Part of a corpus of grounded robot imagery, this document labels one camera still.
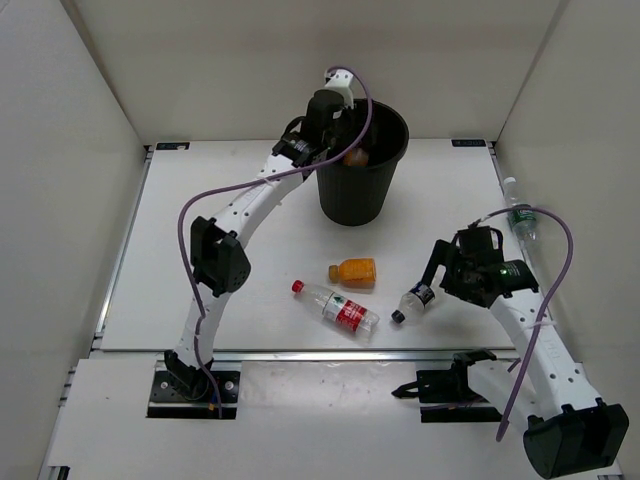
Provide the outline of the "orange juice bottle with barcode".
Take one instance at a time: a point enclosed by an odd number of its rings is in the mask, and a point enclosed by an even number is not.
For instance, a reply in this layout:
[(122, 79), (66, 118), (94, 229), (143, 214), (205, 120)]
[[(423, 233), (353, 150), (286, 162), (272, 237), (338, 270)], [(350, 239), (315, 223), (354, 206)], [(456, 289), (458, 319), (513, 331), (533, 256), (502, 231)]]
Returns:
[(354, 148), (346, 153), (343, 164), (350, 167), (366, 167), (369, 163), (369, 153), (360, 148)]

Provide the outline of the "clear bottle dark blue label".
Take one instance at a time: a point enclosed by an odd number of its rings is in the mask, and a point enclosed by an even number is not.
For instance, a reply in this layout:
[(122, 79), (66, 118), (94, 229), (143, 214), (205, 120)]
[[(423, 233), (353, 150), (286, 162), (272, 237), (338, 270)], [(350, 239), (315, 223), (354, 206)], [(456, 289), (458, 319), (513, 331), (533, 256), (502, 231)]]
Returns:
[(397, 308), (391, 314), (392, 322), (396, 325), (419, 322), (434, 299), (433, 289), (423, 282), (417, 282), (401, 297)]

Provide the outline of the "clear bottle red label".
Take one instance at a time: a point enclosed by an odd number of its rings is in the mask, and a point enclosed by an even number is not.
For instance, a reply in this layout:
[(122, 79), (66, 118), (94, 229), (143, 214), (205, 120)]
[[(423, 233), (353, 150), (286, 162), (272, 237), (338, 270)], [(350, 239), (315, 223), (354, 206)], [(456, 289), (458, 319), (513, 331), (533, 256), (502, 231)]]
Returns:
[(379, 316), (344, 295), (301, 280), (295, 280), (291, 290), (294, 299), (322, 323), (363, 341), (375, 333)]

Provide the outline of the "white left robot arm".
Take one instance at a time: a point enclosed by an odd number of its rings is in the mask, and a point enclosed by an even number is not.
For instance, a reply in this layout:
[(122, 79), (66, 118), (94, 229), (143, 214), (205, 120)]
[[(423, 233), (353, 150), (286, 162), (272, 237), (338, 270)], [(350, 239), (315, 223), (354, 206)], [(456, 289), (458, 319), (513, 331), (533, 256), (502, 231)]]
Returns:
[(373, 110), (371, 97), (349, 103), (328, 88), (316, 91), (305, 115), (286, 127), (256, 178), (236, 186), (236, 198), (211, 218), (199, 216), (189, 227), (177, 227), (195, 309), (164, 361), (172, 387), (184, 399), (220, 405), (211, 371), (213, 344), (228, 301), (250, 275), (245, 252), (250, 238), (314, 170), (338, 161), (363, 140)]

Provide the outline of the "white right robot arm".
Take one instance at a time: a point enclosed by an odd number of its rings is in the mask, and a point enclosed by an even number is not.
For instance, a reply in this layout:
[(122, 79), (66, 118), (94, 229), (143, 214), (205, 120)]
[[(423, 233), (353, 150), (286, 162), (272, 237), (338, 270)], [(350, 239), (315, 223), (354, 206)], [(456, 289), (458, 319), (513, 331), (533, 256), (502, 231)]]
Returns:
[(628, 415), (621, 405), (606, 403), (578, 368), (547, 316), (529, 266), (505, 259), (502, 233), (471, 227), (436, 241), (420, 286), (429, 288), (439, 268), (445, 293), (487, 309), (500, 323), (518, 352), (519, 371), (512, 374), (487, 349), (459, 352), (449, 369), (431, 378), (418, 375), (393, 396), (487, 401), (504, 427), (521, 432), (526, 456), (544, 479), (611, 466)]

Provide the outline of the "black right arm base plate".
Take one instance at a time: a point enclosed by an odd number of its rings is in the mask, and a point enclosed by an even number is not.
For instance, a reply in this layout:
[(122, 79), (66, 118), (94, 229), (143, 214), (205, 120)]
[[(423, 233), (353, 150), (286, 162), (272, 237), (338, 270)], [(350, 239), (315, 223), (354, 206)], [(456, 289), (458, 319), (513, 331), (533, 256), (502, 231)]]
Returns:
[(449, 370), (418, 370), (418, 399), (423, 424), (498, 423), (501, 414), (483, 397), (460, 390)]

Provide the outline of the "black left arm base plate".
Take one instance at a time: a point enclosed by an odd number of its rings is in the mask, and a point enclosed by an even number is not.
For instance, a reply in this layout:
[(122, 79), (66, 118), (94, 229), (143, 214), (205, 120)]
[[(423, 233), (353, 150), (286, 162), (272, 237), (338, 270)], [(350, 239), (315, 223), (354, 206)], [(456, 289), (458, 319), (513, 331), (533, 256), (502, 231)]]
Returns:
[(217, 397), (210, 379), (197, 381), (195, 391), (187, 392), (178, 380), (160, 364), (155, 368), (146, 416), (153, 419), (234, 420), (238, 411), (241, 386), (239, 364), (211, 372), (219, 388)]

